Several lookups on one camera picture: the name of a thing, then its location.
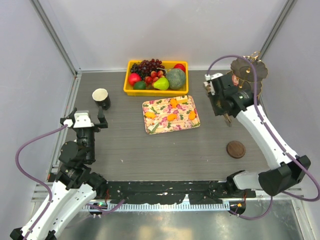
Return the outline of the metal serving tongs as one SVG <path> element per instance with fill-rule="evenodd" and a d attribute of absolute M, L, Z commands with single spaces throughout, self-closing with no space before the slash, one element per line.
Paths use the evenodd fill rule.
<path fill-rule="evenodd" d="M 226 125 L 228 127 L 231 127 L 232 126 L 232 120 L 231 120 L 230 116 L 226 113 L 226 114 L 223 115 L 223 117 L 224 117 L 224 121 L 225 121 Z"/>

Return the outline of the yellow plastic fruit bin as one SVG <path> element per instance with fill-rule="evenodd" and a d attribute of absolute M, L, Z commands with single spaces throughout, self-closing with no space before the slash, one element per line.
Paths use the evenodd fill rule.
<path fill-rule="evenodd" d="M 130 69 L 133 64 L 141 62 L 140 60 L 129 60 L 126 68 L 126 75 L 124 79 L 123 91 L 128 96 L 155 96 L 155 97 L 178 97 L 187 95 L 189 92 L 189 66 L 187 61 L 163 61 L 166 68 L 173 68 L 176 64 L 182 64 L 185 67 L 186 83 L 179 90 L 158 90 L 158 89 L 146 89 L 146 90 L 134 90 L 133 86 L 129 83 Z"/>

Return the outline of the yellow layered cake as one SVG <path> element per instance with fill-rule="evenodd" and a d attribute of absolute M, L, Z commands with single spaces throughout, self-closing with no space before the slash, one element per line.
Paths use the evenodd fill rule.
<path fill-rule="evenodd" d="M 189 98 L 187 95 L 184 95 L 184 96 L 177 96 L 175 99 L 177 103 L 187 103 Z"/>

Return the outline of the green white cake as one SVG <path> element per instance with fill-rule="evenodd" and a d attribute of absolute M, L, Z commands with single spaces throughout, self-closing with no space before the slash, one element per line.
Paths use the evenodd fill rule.
<path fill-rule="evenodd" d="M 158 122 L 152 122 L 150 126 L 147 128 L 150 133 L 153 133 L 159 126 Z"/>

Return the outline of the floral serving tray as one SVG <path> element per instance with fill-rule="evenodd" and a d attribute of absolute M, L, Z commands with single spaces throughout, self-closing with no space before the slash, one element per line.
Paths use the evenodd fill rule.
<path fill-rule="evenodd" d="M 170 100 L 175 99 L 176 97 L 143 102 L 142 113 L 146 133 L 154 135 L 198 128 L 201 125 L 201 122 L 194 99 L 190 95 L 185 96 L 188 96 L 188 101 L 184 103 L 177 103 L 176 108 L 172 108 L 170 104 Z M 196 113 L 196 118 L 194 120 L 189 120 L 189 113 L 191 111 L 195 111 Z M 146 118 L 146 112 L 154 112 L 156 117 L 154 119 Z M 170 114 L 177 114 L 177 119 L 174 121 L 168 121 L 167 116 Z M 154 132 L 149 132 L 148 127 L 153 122 L 158 122 L 159 126 Z"/>

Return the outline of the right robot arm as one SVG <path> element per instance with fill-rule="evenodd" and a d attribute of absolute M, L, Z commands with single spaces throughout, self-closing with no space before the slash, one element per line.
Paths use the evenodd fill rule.
<path fill-rule="evenodd" d="M 259 173 L 240 170 L 231 174 L 227 177 L 227 193 L 238 197 L 246 189 L 263 190 L 274 197 L 299 184 L 305 176 L 301 167 L 308 169 L 311 161 L 286 144 L 262 106 L 254 104 L 253 92 L 250 89 L 239 91 L 229 74 L 207 74 L 203 84 L 214 114 L 237 119 L 251 134 L 269 167 Z"/>

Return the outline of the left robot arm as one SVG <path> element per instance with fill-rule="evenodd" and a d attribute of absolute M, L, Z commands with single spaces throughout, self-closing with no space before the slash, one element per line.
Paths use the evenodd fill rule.
<path fill-rule="evenodd" d="M 98 108 L 98 123 L 93 123 L 87 110 L 74 109 L 60 119 L 63 128 L 76 133 L 75 141 L 60 149 L 62 163 L 48 195 L 29 222 L 10 233 L 13 240 L 56 240 L 77 213 L 94 198 L 107 193 L 107 181 L 92 172 L 95 162 L 95 133 L 108 128 L 102 107 Z"/>

